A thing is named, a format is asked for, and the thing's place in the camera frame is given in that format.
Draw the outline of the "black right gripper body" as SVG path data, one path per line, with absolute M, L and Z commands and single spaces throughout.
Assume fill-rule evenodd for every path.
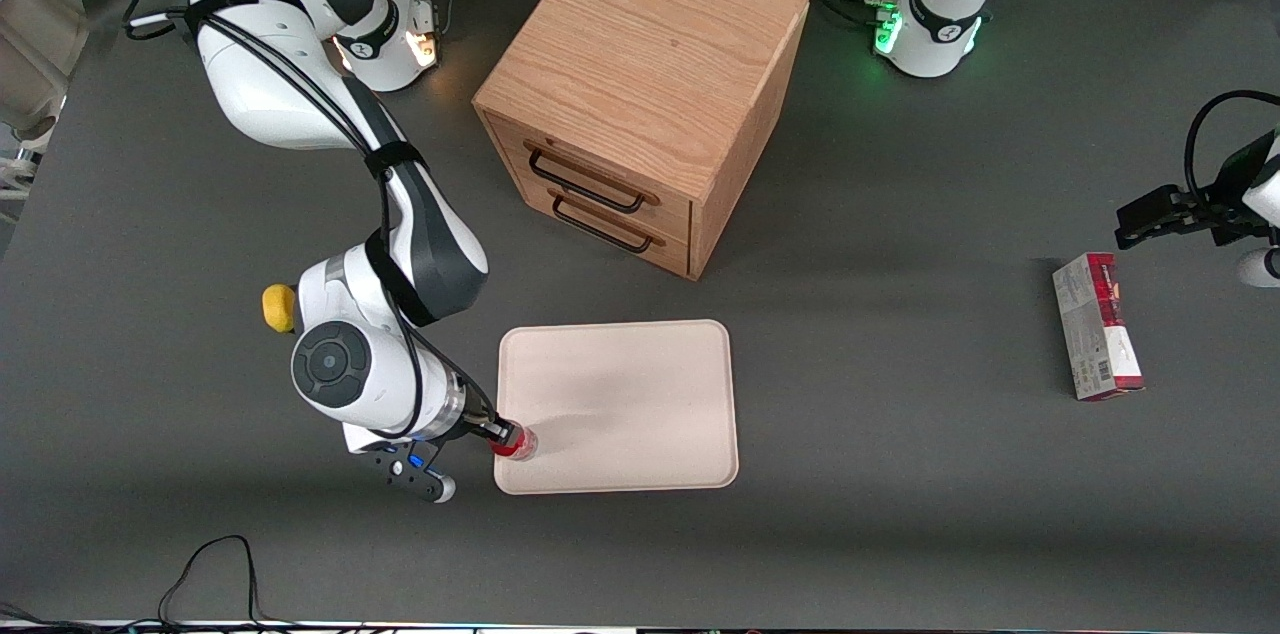
M 488 409 L 463 409 L 456 423 L 457 438 L 474 435 L 490 444 L 503 443 L 503 420 Z

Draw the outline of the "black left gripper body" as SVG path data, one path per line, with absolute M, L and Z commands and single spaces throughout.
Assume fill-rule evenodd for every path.
M 1258 137 L 1229 155 L 1204 188 L 1217 218 L 1216 245 L 1254 236 L 1277 238 L 1277 131 Z

